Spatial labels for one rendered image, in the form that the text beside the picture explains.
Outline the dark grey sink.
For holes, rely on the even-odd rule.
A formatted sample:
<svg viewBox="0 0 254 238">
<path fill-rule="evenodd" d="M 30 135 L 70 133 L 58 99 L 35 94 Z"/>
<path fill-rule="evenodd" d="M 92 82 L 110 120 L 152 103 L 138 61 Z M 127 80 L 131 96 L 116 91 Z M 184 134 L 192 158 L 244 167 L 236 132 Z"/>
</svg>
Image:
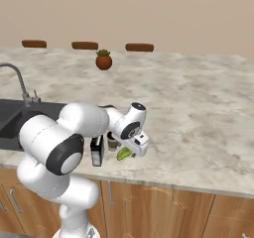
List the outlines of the dark grey sink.
<svg viewBox="0 0 254 238">
<path fill-rule="evenodd" d="M 41 111 L 52 119 L 57 120 L 64 103 L 41 102 L 34 103 L 28 110 Z M 23 100 L 0 99 L 0 149 L 23 151 L 15 136 L 15 124 L 25 110 Z"/>
</svg>

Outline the dark brown cup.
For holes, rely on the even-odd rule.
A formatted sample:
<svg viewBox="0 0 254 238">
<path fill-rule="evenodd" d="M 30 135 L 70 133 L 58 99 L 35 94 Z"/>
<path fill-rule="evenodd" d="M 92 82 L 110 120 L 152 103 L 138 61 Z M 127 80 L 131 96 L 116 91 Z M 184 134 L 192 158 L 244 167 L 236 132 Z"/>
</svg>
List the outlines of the dark brown cup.
<svg viewBox="0 0 254 238">
<path fill-rule="evenodd" d="M 111 132 L 107 133 L 107 144 L 110 151 L 115 151 L 120 146 L 120 143 L 113 138 Z"/>
</svg>

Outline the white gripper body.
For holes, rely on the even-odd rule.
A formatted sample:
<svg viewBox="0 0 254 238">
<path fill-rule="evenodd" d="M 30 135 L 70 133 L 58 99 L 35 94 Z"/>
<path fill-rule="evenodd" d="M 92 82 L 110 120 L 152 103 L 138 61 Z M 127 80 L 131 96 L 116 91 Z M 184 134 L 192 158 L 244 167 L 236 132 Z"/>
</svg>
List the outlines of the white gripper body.
<svg viewBox="0 0 254 238">
<path fill-rule="evenodd" d="M 144 157 L 148 150 L 148 143 L 138 145 L 135 142 L 130 142 L 127 148 L 135 153 L 138 157 Z"/>
</svg>

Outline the plant in brown pot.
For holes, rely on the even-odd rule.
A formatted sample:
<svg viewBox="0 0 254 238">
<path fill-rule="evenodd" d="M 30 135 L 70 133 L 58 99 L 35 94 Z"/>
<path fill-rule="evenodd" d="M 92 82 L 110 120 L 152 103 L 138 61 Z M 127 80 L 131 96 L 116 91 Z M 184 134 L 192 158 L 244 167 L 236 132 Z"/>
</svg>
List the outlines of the plant in brown pot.
<svg viewBox="0 0 254 238">
<path fill-rule="evenodd" d="M 99 50 L 96 54 L 97 58 L 95 60 L 95 64 L 99 69 L 108 70 L 112 67 L 112 57 L 110 56 L 110 51 Z"/>
</svg>

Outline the green vegetable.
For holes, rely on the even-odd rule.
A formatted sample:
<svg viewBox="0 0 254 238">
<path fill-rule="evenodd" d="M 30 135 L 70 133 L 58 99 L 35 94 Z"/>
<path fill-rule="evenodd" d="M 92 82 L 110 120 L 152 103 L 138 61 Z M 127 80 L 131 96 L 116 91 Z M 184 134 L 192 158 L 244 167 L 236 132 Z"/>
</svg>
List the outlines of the green vegetable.
<svg viewBox="0 0 254 238">
<path fill-rule="evenodd" d="M 117 160 L 122 161 L 131 155 L 132 155 L 132 151 L 128 149 L 127 147 L 123 147 L 117 153 Z"/>
</svg>

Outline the grey metal tap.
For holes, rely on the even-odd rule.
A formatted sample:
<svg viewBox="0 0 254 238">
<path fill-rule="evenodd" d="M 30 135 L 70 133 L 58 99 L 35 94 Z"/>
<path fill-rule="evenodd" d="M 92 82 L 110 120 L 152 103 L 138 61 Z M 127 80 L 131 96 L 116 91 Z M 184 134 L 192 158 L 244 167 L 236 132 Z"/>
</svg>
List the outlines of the grey metal tap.
<svg viewBox="0 0 254 238">
<path fill-rule="evenodd" d="M 18 79 L 19 79 L 19 83 L 20 83 L 21 90 L 22 90 L 22 97 L 23 97 L 23 101 L 24 101 L 26 107 L 30 107 L 33 103 L 40 103 L 41 102 L 41 98 L 37 95 L 37 92 L 34 92 L 34 96 L 31 96 L 29 94 L 29 92 L 26 89 L 25 82 L 23 80 L 21 71 L 15 65 L 8 63 L 8 62 L 1 62 L 0 67 L 10 67 L 15 70 L 15 72 L 18 76 Z"/>
</svg>

